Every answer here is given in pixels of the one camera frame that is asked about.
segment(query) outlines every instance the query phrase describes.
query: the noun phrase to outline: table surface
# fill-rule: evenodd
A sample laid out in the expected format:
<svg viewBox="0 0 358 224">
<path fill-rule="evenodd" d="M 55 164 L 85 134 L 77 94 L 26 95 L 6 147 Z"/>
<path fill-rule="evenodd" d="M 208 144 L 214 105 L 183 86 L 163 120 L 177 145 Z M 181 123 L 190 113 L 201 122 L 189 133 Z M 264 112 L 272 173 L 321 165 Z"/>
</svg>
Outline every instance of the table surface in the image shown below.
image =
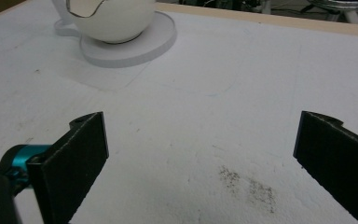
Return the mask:
<svg viewBox="0 0 358 224">
<path fill-rule="evenodd" d="M 358 25 L 158 9 L 174 46 L 120 69 L 55 35 L 49 1 L 0 14 L 0 159 L 103 111 L 110 158 L 71 223 L 358 223 L 293 158 L 302 110 L 358 133 Z"/>
</svg>

